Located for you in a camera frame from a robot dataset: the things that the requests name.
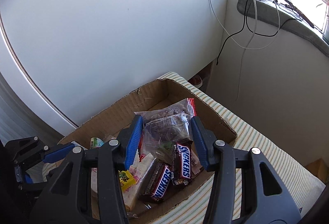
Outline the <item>brown cardboard box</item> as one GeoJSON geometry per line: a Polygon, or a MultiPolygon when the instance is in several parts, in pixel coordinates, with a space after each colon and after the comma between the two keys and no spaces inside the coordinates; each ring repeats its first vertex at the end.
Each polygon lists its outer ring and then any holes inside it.
{"type": "Polygon", "coordinates": [[[220,105],[175,73],[149,82],[85,122],[62,139],[86,148],[95,141],[108,142],[130,126],[140,115],[143,131],[139,149],[129,171],[120,174],[123,200],[132,223],[202,223],[208,206],[213,177],[200,165],[196,148],[191,150],[191,177],[177,175],[161,198],[152,198],[148,187],[156,167],[179,172],[179,158],[173,158],[173,146],[192,140],[191,119],[198,116],[202,125],[217,139],[233,144],[237,134],[220,116],[220,105]]]}

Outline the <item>clear bag dark dried fruit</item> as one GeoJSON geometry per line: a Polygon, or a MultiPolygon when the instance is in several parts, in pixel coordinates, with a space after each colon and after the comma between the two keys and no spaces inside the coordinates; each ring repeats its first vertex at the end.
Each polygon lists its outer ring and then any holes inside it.
{"type": "Polygon", "coordinates": [[[173,145],[190,138],[190,120],[187,114],[176,114],[147,123],[142,131],[140,158],[151,153],[162,162],[170,163],[173,145]]]}

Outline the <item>clear bag red edge snacks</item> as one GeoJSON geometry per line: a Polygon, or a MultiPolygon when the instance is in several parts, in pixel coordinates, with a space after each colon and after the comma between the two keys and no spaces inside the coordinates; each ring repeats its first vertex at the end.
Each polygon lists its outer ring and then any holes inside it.
{"type": "Polygon", "coordinates": [[[197,116],[194,98],[186,98],[177,103],[174,103],[163,109],[151,110],[151,111],[138,111],[134,113],[140,115],[143,118],[144,123],[149,123],[153,120],[173,116],[176,114],[187,114],[191,117],[197,116]]]}

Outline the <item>yellow candy packet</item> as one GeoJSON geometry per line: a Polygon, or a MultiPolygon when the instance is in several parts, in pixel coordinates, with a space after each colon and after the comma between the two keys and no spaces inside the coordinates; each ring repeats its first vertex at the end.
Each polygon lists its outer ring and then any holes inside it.
{"type": "Polygon", "coordinates": [[[136,180],[130,171],[119,171],[119,183],[122,192],[136,184],[136,180]]]}

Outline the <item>striped table cloth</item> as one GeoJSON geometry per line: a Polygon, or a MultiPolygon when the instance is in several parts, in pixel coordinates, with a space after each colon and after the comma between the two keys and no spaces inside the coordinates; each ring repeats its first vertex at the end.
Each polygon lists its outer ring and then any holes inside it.
{"type": "Polygon", "coordinates": [[[94,223],[297,223],[325,186],[245,121],[169,72],[60,144],[52,189],[94,223]]]}

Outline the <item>brown Snickers bar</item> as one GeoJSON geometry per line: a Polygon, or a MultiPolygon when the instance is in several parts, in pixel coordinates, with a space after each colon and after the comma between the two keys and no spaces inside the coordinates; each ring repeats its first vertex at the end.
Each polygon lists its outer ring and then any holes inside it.
{"type": "Polygon", "coordinates": [[[188,185],[192,179],[191,145],[189,139],[178,140],[172,149],[172,183],[174,185],[188,185]]]}
{"type": "Polygon", "coordinates": [[[156,160],[142,184],[139,200],[156,204],[162,203],[171,182],[171,175],[171,166],[156,160]]]}

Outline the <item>black device on windowsill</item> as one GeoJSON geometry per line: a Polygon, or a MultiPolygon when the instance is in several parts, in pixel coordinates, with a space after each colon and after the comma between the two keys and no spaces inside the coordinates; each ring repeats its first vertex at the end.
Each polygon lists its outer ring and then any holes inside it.
{"type": "Polygon", "coordinates": [[[302,20],[304,20],[311,28],[315,28],[315,24],[313,24],[309,18],[300,10],[298,9],[291,0],[274,0],[275,3],[283,5],[285,8],[288,8],[295,12],[302,20]]]}

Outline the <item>small white green packet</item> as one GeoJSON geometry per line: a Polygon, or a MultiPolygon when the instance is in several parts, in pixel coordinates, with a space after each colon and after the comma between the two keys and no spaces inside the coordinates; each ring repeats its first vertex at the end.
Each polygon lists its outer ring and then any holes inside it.
{"type": "Polygon", "coordinates": [[[98,137],[92,137],[90,139],[90,149],[100,148],[104,145],[104,142],[98,137]]]}

